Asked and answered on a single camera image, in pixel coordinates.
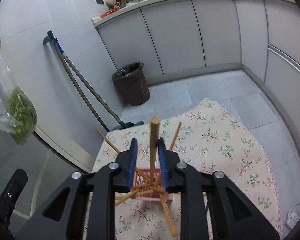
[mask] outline floral tablecloth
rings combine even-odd
[[[199,171],[223,171],[280,232],[278,195],[270,163],[264,148],[247,128],[218,102],[205,99],[193,110],[161,121],[159,136],[164,138],[167,148],[179,121],[182,126],[173,151],[179,154],[180,159]],[[149,124],[145,124],[112,131],[107,137],[120,151],[129,149],[131,139],[136,138],[137,167],[142,168],[149,166],[149,131]],[[116,152],[104,141],[93,172],[113,162],[116,156]],[[174,194],[169,205],[178,230],[180,199],[180,195]],[[160,202],[129,199],[115,208],[115,219],[118,240],[171,239]]]

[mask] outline cable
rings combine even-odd
[[[300,201],[297,202],[297,203],[295,203],[295,204],[290,208],[290,210],[288,211],[287,218],[290,216],[290,212],[291,212],[291,210],[293,209],[293,207],[294,207],[295,205],[298,205],[298,204],[300,204]]]

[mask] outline power strip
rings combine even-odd
[[[299,218],[300,217],[295,212],[292,212],[284,224],[286,225],[287,228],[292,230],[296,225],[296,223],[299,221]]]

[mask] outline cabinet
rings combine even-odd
[[[142,8],[164,74],[204,67],[202,41],[191,0]]]
[[[300,9],[279,0],[265,0],[269,43],[300,64]]]
[[[240,31],[234,0],[192,0],[206,66],[241,61]]]
[[[106,22],[98,30],[117,69],[141,61],[145,64],[143,72],[146,79],[163,75],[146,22],[139,9]]]
[[[268,26],[263,0],[235,0],[241,35],[241,61],[262,81],[268,51]]]
[[[286,110],[300,136],[300,65],[269,49],[265,85]]]

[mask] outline silver screw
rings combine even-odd
[[[80,178],[81,176],[82,176],[82,173],[79,172],[79,171],[75,171],[74,173],[71,174],[71,177],[72,177],[73,179],[78,179],[78,178]]]
[[[216,171],[215,173],[213,173],[213,175],[218,179],[222,179],[225,176],[222,171]]]
[[[183,163],[183,162],[179,162],[179,163],[177,163],[177,167],[178,167],[179,169],[184,169],[184,168],[187,167],[187,164],[186,164],[186,163]]]
[[[111,170],[115,170],[115,169],[119,168],[119,163],[110,163],[109,168]]]

